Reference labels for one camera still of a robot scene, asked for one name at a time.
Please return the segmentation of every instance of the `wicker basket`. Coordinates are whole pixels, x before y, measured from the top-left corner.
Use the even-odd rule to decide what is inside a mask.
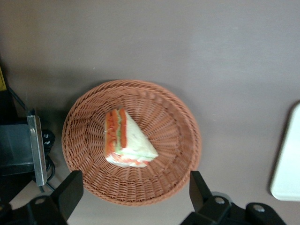
[[[104,158],[105,114],[119,106],[159,154],[145,168],[119,167]],[[116,80],[76,101],[64,124],[62,147],[69,169],[83,172],[87,190],[112,203],[140,206],[167,199],[185,186],[199,163],[201,136],[192,113],[165,88]]]

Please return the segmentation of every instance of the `sandwich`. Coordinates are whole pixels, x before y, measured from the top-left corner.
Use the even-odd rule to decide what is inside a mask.
[[[126,167],[145,167],[158,156],[137,123],[125,111],[114,109],[105,116],[105,158]]]

